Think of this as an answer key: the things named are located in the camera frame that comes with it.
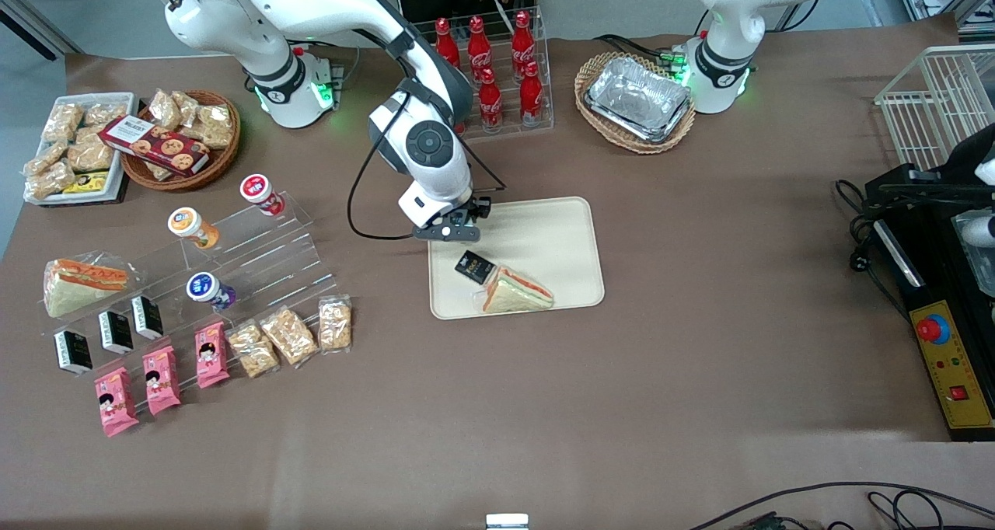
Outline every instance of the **white robotic arm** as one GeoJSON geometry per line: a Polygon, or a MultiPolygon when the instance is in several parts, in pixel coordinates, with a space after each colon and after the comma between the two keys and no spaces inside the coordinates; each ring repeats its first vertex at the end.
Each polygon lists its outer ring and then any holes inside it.
{"type": "Polygon", "coordinates": [[[795,5],[805,0],[701,0],[712,14],[711,27],[703,39],[687,41],[687,65],[694,109],[718,113],[732,106],[746,80],[753,53],[763,39],[767,24],[762,7],[795,5]]]}
{"type": "Polygon", "coordinates": [[[419,239],[477,240],[490,201],[473,198],[470,166],[452,125],[470,113],[473,90],[386,0],[183,0],[166,10],[181,41],[233,55],[255,80],[274,120],[287,127],[326,112],[314,96],[321,61],[295,56],[283,34],[325,37],[355,30],[401,63],[407,79],[370,115],[370,137],[391,168],[413,177],[400,198],[419,239]]]}

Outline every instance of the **wicker basket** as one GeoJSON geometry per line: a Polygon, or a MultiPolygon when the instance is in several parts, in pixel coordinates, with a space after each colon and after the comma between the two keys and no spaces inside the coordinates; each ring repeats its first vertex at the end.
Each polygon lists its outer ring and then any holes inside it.
{"type": "MultiPolygon", "coordinates": [[[[219,179],[221,174],[235,161],[235,154],[239,150],[239,135],[242,134],[238,109],[235,108],[235,105],[231,101],[211,91],[187,91],[186,94],[204,106],[225,105],[228,107],[232,124],[235,126],[235,132],[232,134],[232,143],[227,148],[223,148],[223,150],[212,151],[207,166],[205,166],[203,171],[196,173],[196,175],[190,177],[171,176],[162,182],[155,179],[152,171],[149,171],[148,166],[145,166],[145,161],[134,157],[134,155],[127,155],[122,152],[121,164],[124,165],[124,171],[132,180],[146,187],[146,189],[163,191],[198,190],[219,179]]],[[[138,113],[138,118],[150,120],[152,119],[152,113],[149,113],[148,107],[146,107],[138,113]]]]}
{"type": "Polygon", "coordinates": [[[600,56],[596,56],[587,61],[586,64],[581,66],[580,72],[577,73],[577,77],[573,80],[573,95],[574,101],[577,104],[577,110],[580,111],[581,115],[598,131],[604,138],[611,143],[618,145],[620,148],[626,148],[629,151],[637,152],[641,155],[653,155],[658,154],[658,152],[664,152],[669,150],[669,148],[674,147],[681,141],[683,137],[686,136],[687,131],[694,124],[694,105],[687,109],[685,115],[681,119],[681,122],[674,127],[674,131],[671,132],[667,140],[664,140],[662,144],[650,144],[645,140],[639,139],[636,134],[625,130],[611,120],[608,120],[604,116],[599,115],[587,108],[584,104],[584,92],[587,88],[591,86],[592,83],[601,75],[601,70],[605,69],[608,62],[615,58],[630,57],[639,62],[647,70],[653,71],[660,75],[665,75],[664,69],[657,66],[650,60],[643,58],[641,56],[635,56],[632,54],[626,54],[624,52],[605,52],[600,56]]]}

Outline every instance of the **pink snack package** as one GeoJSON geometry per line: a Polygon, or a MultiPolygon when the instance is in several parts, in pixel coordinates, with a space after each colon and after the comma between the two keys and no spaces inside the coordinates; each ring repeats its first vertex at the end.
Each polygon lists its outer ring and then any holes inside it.
{"type": "Polygon", "coordinates": [[[131,399],[131,378],[124,367],[96,380],[96,398],[100,402],[100,423],[107,437],[113,437],[138,423],[131,399]]]}
{"type": "Polygon", "coordinates": [[[224,328],[224,322],[218,322],[199,329],[194,336],[194,349],[197,351],[197,385],[202,389],[216,385],[229,376],[224,328]]]}
{"type": "Polygon", "coordinates": [[[180,405],[180,382],[176,378],[176,356],[172,346],[154,350],[141,358],[145,366],[145,396],[148,410],[157,416],[166,407],[180,405]]]}

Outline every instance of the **beige tray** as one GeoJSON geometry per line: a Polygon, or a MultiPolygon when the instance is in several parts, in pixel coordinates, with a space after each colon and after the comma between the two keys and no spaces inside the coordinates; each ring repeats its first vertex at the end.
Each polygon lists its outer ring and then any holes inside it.
{"type": "Polygon", "coordinates": [[[550,289],[550,310],[593,307],[604,298],[594,219],[583,197],[495,204],[479,226],[480,242],[429,243],[429,302],[436,318],[498,316],[477,310],[473,293],[483,287],[454,269],[467,250],[550,289]]]}

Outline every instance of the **white tray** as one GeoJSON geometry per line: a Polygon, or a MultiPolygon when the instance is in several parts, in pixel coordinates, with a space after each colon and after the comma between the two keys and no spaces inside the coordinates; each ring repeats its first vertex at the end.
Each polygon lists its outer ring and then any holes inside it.
{"type": "Polygon", "coordinates": [[[550,310],[593,307],[604,298],[594,219],[583,197],[495,204],[477,224],[480,242],[429,242],[429,302],[436,318],[498,316],[477,310],[473,293],[483,287],[455,269],[467,250],[550,289],[550,310]]]}
{"type": "MultiPolygon", "coordinates": [[[[127,112],[134,115],[138,112],[138,97],[134,93],[89,93],[86,95],[67,95],[65,97],[59,97],[54,102],[54,105],[65,105],[68,103],[75,103],[78,105],[83,105],[86,108],[90,108],[96,104],[121,104],[127,105],[127,112]]],[[[35,155],[40,154],[44,148],[52,145],[47,143],[47,141],[42,140],[38,145],[38,152],[35,155]]],[[[120,189],[121,180],[124,179],[124,167],[121,165],[121,152],[114,150],[113,158],[110,159],[110,169],[107,171],[107,182],[104,184],[103,190],[92,191],[92,193],[86,194],[52,194],[52,196],[46,197],[45,200],[35,200],[35,198],[28,197],[28,204],[35,205],[66,205],[66,204],[96,204],[100,201],[110,201],[117,198],[117,191],[120,189]]]]}

